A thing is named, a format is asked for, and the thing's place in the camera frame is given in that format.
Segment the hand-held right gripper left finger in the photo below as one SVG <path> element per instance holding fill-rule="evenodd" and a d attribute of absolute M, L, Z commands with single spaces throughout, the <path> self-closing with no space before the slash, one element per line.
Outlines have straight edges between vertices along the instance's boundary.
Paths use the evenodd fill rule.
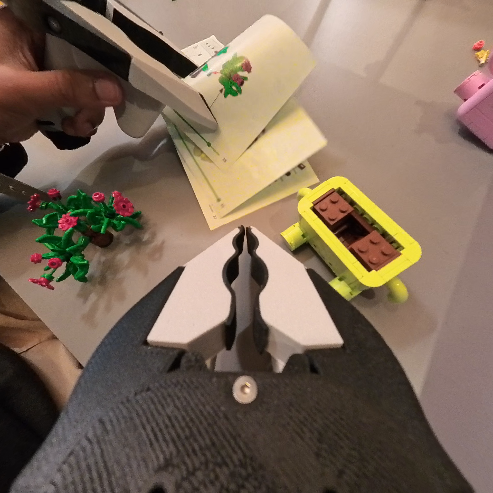
<path fill-rule="evenodd" d="M 232 283 L 239 275 L 245 227 L 235 228 L 186 263 L 157 317 L 147 343 L 188 352 L 230 350 L 237 306 Z"/>

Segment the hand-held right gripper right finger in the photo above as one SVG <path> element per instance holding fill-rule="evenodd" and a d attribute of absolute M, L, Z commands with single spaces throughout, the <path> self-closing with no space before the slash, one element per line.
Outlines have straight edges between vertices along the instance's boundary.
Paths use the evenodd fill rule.
<path fill-rule="evenodd" d="M 307 269 L 254 227 L 246 231 L 251 277 L 258 287 L 253 338 L 275 373 L 294 354 L 343 346 L 343 339 Z"/>

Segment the lime green toy planter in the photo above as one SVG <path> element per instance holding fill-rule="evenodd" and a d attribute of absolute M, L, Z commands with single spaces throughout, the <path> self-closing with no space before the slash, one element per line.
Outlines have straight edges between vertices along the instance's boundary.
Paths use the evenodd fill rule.
<path fill-rule="evenodd" d="M 329 285 L 346 300 L 385 287 L 391 303 L 409 293 L 399 276 L 422 255 L 420 244 L 342 176 L 297 193 L 298 221 L 281 232 L 291 251 L 308 244 L 330 268 Z"/>

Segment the instruction booklet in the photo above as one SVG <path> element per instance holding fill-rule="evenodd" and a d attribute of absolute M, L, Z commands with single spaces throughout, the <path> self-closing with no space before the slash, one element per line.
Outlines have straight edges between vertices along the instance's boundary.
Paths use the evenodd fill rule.
<path fill-rule="evenodd" d="M 218 128 L 167 107 L 163 117 L 206 221 L 215 229 L 317 182 L 309 157 L 326 139 L 293 95 L 315 67 L 309 48 L 265 15 L 185 78 L 205 97 Z"/>

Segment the toy flower plant brown base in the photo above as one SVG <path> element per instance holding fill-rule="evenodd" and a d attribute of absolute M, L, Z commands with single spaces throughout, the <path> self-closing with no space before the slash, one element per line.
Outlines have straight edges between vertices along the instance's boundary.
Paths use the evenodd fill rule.
<path fill-rule="evenodd" d="M 47 193 L 47 200 L 40 193 L 30 196 L 27 203 L 29 212 L 49 211 L 32 223 L 44 230 L 35 241 L 43 245 L 47 252 L 34 253 L 30 262 L 45 262 L 44 273 L 38 278 L 30 278 L 34 285 L 54 290 L 54 283 L 68 278 L 82 283 L 88 282 L 90 268 L 84 251 L 92 244 L 101 249 L 109 247 L 114 240 L 114 232 L 131 226 L 142 227 L 139 221 L 141 211 L 121 192 L 114 191 L 106 198 L 102 192 L 87 194 L 77 190 L 63 199 L 58 189 Z"/>

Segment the person's left forearm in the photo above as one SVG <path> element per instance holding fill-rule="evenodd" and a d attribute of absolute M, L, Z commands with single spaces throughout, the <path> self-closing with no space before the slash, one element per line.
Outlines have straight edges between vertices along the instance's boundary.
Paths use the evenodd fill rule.
<path fill-rule="evenodd" d="M 1 144 L 1 174 L 16 178 L 28 163 L 28 154 L 21 143 Z"/>

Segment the person's left hand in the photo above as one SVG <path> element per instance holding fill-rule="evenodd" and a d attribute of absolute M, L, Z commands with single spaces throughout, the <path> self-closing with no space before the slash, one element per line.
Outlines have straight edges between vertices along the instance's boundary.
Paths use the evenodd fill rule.
<path fill-rule="evenodd" d="M 30 30 L 10 11 L 1 9 L 1 145 L 21 143 L 35 135 L 38 120 L 59 108 L 74 108 L 63 131 L 91 137 L 106 108 L 119 106 L 119 81 L 101 71 L 40 71 L 44 36 Z"/>

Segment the pink brick planter with plant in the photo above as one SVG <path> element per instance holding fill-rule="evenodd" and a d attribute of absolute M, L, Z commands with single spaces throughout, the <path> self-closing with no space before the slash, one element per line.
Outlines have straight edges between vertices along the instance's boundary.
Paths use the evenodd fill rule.
<path fill-rule="evenodd" d="M 492 49 L 478 68 L 454 90 L 461 99 L 457 120 L 487 148 L 492 149 Z"/>

